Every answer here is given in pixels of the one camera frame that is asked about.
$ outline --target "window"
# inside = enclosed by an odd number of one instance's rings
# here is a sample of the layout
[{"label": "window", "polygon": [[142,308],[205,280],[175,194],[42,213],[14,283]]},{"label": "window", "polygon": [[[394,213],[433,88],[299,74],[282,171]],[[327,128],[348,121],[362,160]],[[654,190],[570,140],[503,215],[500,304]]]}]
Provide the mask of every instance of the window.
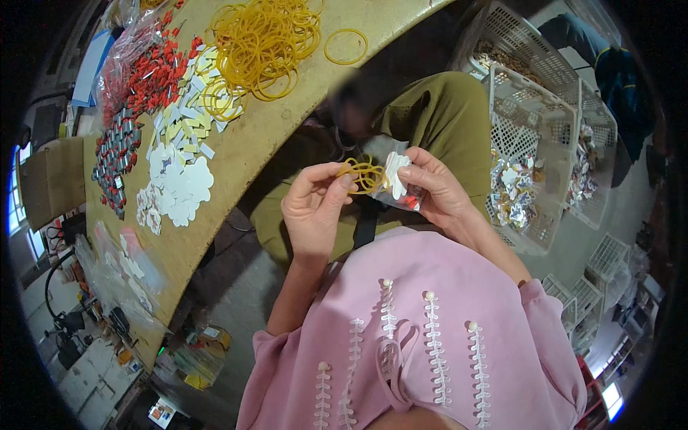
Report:
[{"label": "window", "polygon": [[611,384],[604,391],[602,391],[602,398],[607,406],[609,421],[614,421],[614,417],[623,406],[623,397],[621,397],[621,392],[619,392],[619,386],[616,385],[616,383]]},{"label": "window", "polygon": [[29,244],[29,249],[31,250],[31,255],[34,257],[34,261],[38,261],[45,252],[41,231],[39,230],[34,233],[34,231],[29,228],[26,232],[26,242]]},{"label": "window", "polygon": [[8,189],[9,196],[7,201],[7,229],[11,236],[19,231],[21,222],[26,219],[26,212],[24,206],[19,201],[19,176],[17,173],[17,162],[23,164],[24,161],[31,155],[31,142],[25,149],[20,149],[19,146],[14,147],[12,154],[12,172],[10,174],[10,186]]}]

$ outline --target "white basket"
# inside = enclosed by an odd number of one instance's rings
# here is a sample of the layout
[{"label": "white basket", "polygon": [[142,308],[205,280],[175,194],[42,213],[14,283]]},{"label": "white basket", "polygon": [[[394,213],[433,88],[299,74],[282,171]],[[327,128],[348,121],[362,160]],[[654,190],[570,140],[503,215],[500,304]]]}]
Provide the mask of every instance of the white basket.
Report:
[{"label": "white basket", "polygon": [[597,151],[599,159],[595,172],[591,176],[599,187],[590,199],[581,200],[578,206],[571,206],[567,200],[566,208],[590,228],[598,230],[612,188],[614,157],[616,156],[616,120],[595,90],[583,79],[579,78],[575,83],[557,88],[554,93],[577,110],[579,133],[583,124],[582,118],[585,118],[594,132],[592,139],[599,148]]},{"label": "white basket", "polygon": [[602,301],[597,301],[585,318],[578,322],[571,335],[571,344],[576,355],[582,355],[594,342],[603,313]]},{"label": "white basket", "polygon": [[585,264],[585,271],[598,287],[606,287],[622,261],[627,261],[630,246],[606,233]]},{"label": "white basket", "polygon": [[[528,155],[545,159],[546,180],[535,196],[536,218],[523,234],[508,226],[493,227],[515,252],[546,255],[561,221],[575,163],[575,110],[538,84],[497,64],[490,68],[490,78],[483,80],[483,86],[490,101],[491,144],[499,157],[519,162]],[[485,206],[495,219],[489,197]]]},{"label": "white basket", "polygon": [[489,71],[473,57],[473,50],[480,39],[490,41],[495,47],[525,62],[549,90],[554,91],[578,80],[578,74],[537,28],[498,1],[492,1],[478,12],[462,34],[458,44],[460,48],[450,66],[482,80]]},{"label": "white basket", "polygon": [[585,277],[579,278],[570,292],[578,300],[576,324],[580,324],[595,305],[601,302],[603,294]]},{"label": "white basket", "polygon": [[574,297],[566,287],[550,274],[542,280],[542,288],[545,294],[552,297],[557,297],[563,304],[563,312],[561,313],[561,323],[566,331],[566,334],[571,336],[571,331],[576,326],[577,321],[577,305],[578,299]]}]

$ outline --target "left hand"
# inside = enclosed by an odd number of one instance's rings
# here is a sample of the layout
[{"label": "left hand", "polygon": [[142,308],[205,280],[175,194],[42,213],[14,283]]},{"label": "left hand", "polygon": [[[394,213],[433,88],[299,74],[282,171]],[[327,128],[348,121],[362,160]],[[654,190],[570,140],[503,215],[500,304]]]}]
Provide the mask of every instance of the left hand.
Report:
[{"label": "left hand", "polygon": [[306,167],[282,199],[294,260],[315,257],[327,263],[330,258],[342,206],[352,203],[347,192],[358,189],[353,175],[335,177],[341,166],[331,162]]}]

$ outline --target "pile of rubber bands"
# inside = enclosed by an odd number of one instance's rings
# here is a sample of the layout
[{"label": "pile of rubber bands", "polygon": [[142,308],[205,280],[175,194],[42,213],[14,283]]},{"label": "pile of rubber bands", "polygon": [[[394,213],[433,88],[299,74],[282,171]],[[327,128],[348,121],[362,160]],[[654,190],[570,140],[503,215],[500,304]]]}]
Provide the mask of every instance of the pile of rubber bands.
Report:
[{"label": "pile of rubber bands", "polygon": [[348,158],[342,164],[341,169],[339,169],[337,177],[345,173],[354,175],[354,183],[362,188],[358,191],[349,191],[349,194],[370,194],[376,191],[384,191],[389,187],[385,168],[374,166],[372,156],[370,156],[367,162],[358,162],[356,158]]},{"label": "pile of rubber bands", "polygon": [[[208,84],[204,96],[212,103],[213,94],[224,90],[234,96],[250,92],[263,101],[289,94],[299,77],[297,64],[320,43],[320,12],[308,10],[304,0],[253,0],[218,10],[206,33],[206,49],[217,49],[220,76]],[[286,87],[268,92],[283,76]]]}]

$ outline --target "pink blouse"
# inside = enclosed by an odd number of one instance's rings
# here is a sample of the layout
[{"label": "pink blouse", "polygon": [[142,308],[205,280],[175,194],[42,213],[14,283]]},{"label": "pink blouse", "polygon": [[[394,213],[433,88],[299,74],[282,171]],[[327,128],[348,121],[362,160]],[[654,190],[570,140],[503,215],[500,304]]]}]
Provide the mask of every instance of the pink blouse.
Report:
[{"label": "pink blouse", "polygon": [[467,429],[571,429],[583,376],[562,304],[434,232],[391,230],[336,266],[303,326],[253,338],[238,429],[364,429],[416,405]]}]

